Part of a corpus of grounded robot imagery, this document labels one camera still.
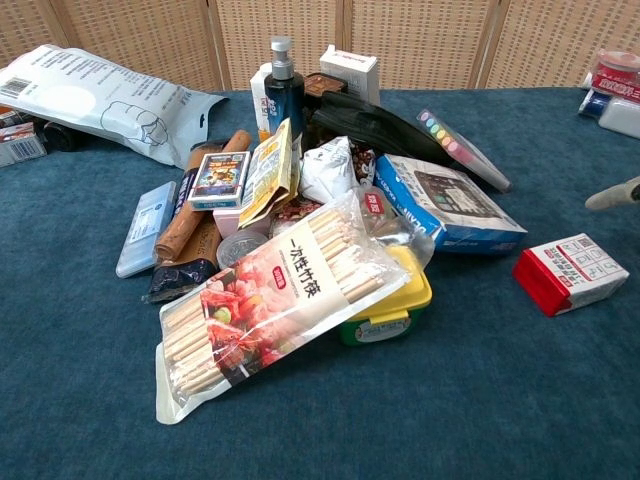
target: blue and white box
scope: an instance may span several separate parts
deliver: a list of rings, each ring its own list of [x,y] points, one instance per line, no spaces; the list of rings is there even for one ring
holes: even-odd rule
[[[374,184],[398,212],[433,238],[436,250],[505,254],[527,234],[457,170],[383,155],[376,162]]]

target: white snack bag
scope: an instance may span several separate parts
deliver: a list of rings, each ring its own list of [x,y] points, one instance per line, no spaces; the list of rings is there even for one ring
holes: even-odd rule
[[[191,147],[207,139],[209,109],[223,98],[53,45],[0,71],[0,104],[182,169]]]
[[[327,203],[358,186],[348,137],[336,137],[304,154],[300,194]]]

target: woven panel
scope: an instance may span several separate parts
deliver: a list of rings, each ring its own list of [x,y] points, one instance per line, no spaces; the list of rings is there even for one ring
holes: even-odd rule
[[[271,60],[270,38],[288,35],[296,71],[320,70],[320,56],[335,43],[335,0],[217,0],[231,87],[248,90],[261,64]]]
[[[487,87],[573,86],[599,48],[640,53],[640,2],[511,0]]]
[[[354,0],[352,50],[383,88],[465,88],[489,0]]]
[[[80,46],[132,70],[213,90],[200,0],[60,0]]]
[[[0,15],[0,68],[43,43],[55,43],[32,0],[3,0]]]

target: white bottle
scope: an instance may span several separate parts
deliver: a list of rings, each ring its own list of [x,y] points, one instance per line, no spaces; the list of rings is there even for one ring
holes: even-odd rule
[[[253,108],[256,112],[258,124],[258,138],[265,141],[269,134],[269,115],[267,111],[267,95],[264,93],[264,79],[271,74],[271,63],[265,63],[251,78],[251,95],[253,95]]]
[[[589,90],[578,112],[597,118],[602,128],[640,138],[640,103]]]

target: spray bottle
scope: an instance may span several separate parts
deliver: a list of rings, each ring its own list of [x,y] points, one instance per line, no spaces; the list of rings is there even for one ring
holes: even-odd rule
[[[293,69],[293,61],[289,57],[291,50],[290,37],[272,37],[273,50],[272,73],[264,80],[264,89],[269,105],[269,132],[273,135],[280,122],[291,119],[291,137],[294,144],[301,143],[305,130],[304,113],[304,78]]]

